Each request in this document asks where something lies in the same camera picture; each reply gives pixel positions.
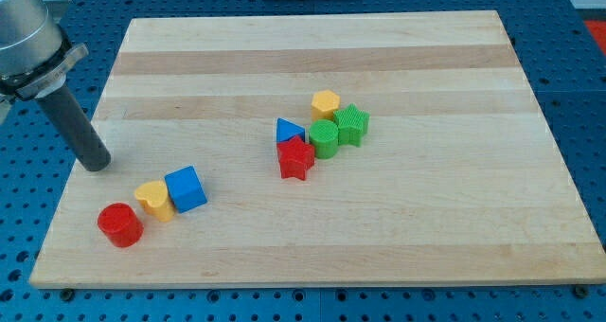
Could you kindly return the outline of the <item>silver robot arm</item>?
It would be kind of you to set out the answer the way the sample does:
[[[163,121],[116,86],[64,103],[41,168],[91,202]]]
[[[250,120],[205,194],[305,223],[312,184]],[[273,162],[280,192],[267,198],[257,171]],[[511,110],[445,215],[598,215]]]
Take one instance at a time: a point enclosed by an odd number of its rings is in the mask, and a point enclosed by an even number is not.
[[[1,100],[43,98],[65,85],[88,55],[73,44],[43,0],[1,0]]]

